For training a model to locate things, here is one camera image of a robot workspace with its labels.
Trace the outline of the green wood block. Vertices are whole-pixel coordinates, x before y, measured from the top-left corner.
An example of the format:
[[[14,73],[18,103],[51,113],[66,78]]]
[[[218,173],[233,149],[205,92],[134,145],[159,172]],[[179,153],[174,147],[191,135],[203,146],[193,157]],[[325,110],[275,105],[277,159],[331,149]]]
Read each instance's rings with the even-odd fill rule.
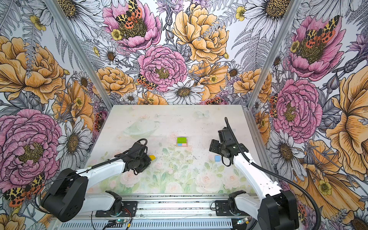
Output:
[[[186,137],[178,137],[177,138],[178,144],[187,144],[187,138]]]

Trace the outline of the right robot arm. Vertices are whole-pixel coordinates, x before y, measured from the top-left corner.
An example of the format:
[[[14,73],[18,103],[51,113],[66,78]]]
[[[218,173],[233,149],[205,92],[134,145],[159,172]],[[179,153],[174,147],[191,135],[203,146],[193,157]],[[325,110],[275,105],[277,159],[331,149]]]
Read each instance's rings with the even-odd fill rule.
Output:
[[[237,142],[234,133],[227,127],[218,131],[219,140],[212,140],[209,150],[229,159],[251,184],[257,197],[245,191],[233,192],[228,198],[228,210],[233,215],[243,215],[258,221],[262,230],[296,230],[299,218],[296,197],[281,189],[276,181],[257,165],[248,149]]]

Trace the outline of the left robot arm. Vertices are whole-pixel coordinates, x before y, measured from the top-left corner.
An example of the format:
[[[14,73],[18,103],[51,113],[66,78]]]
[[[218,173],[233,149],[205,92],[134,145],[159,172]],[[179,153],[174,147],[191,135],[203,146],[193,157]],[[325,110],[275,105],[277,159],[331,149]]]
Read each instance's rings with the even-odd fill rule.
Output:
[[[129,171],[139,174],[146,170],[152,161],[147,154],[147,143],[147,139],[139,139],[113,159],[77,171],[71,168],[61,171],[40,200],[40,206],[61,222],[86,212],[120,215],[124,210],[120,195],[112,191],[93,194],[88,190],[112,176]]]

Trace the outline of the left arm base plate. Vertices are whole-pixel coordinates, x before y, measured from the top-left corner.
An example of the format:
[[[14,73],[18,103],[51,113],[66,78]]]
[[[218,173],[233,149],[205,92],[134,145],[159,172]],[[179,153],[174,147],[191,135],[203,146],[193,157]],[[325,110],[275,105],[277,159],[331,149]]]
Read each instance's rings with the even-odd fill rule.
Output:
[[[99,218],[107,217],[135,217],[137,211],[138,202],[137,201],[118,201],[113,204],[113,206],[107,210],[96,211],[95,216]]]

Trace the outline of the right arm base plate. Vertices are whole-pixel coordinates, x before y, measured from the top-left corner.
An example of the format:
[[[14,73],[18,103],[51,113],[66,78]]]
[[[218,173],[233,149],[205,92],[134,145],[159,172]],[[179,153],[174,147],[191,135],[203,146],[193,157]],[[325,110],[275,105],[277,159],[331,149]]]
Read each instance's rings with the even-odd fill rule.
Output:
[[[235,208],[232,201],[216,200],[215,201],[216,216],[238,216],[239,212]]]

